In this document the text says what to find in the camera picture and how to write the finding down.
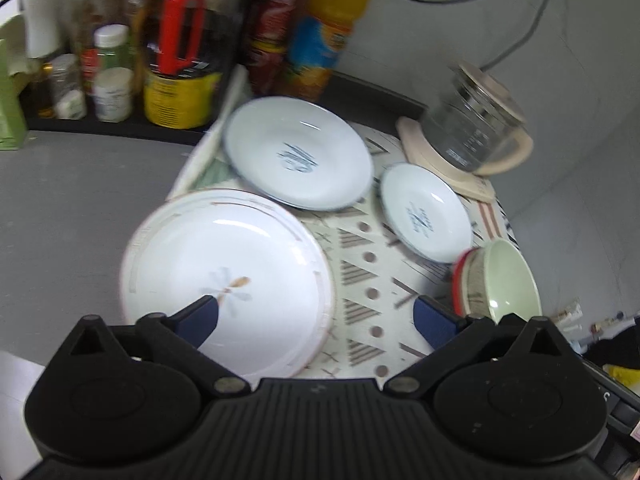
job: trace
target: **glass kettle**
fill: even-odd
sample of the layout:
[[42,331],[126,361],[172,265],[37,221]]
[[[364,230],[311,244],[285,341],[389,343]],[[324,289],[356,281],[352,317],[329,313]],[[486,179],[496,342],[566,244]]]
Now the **glass kettle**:
[[[533,140],[509,91],[475,66],[460,62],[454,91],[420,118],[426,140],[449,164],[479,176],[503,173],[524,162]],[[515,144],[506,154],[504,146]]]

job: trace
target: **kettle handle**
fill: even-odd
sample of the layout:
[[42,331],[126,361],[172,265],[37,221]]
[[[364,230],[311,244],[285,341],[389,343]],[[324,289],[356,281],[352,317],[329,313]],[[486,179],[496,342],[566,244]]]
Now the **kettle handle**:
[[196,2],[191,34],[184,59],[178,57],[178,46],[182,34],[184,11],[190,0],[164,0],[162,23],[160,25],[160,42],[158,70],[162,74],[176,75],[178,70],[187,68],[195,60],[200,47],[202,29],[204,28],[204,0]]
[[527,160],[533,151],[533,139],[529,137],[529,134],[523,128],[515,129],[511,133],[511,138],[517,143],[517,147],[513,152],[500,160],[483,164],[473,173],[477,176],[490,176],[497,173],[504,173]]

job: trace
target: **large white plate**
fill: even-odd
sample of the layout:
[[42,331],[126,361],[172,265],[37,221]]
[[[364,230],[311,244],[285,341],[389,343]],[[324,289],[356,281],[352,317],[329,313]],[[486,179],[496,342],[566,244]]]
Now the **large white plate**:
[[293,207],[345,208],[361,199],[373,180],[369,150],[354,129],[299,99],[265,97],[238,108],[224,144],[244,179]]
[[319,351],[334,309],[330,276],[322,249],[289,212],[213,189],[163,205],[138,228],[120,297],[130,324],[217,297],[218,326],[200,351],[256,384],[296,374]]
[[382,175],[380,195],[392,229],[414,253],[452,264],[471,247],[473,231],[465,207],[431,171],[394,164]]

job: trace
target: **red can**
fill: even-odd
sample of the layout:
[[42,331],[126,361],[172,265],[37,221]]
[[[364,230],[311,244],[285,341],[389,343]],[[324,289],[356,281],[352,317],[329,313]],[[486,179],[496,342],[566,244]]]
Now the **red can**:
[[273,44],[284,43],[295,9],[296,0],[262,0],[253,39]]
[[254,41],[246,62],[249,82],[256,95],[266,95],[278,75],[285,53],[284,46]]

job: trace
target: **wall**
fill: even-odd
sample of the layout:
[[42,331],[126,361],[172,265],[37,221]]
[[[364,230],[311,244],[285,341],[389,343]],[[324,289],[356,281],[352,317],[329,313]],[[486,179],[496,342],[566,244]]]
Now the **wall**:
[[[541,0],[425,6],[370,0],[338,70],[432,104],[447,64],[482,64],[529,27]],[[493,179],[514,214],[603,140],[640,100],[640,0],[551,0],[529,44],[493,74],[536,141],[528,162]]]
[[546,314],[580,299],[588,326],[640,310],[640,106],[511,219]]

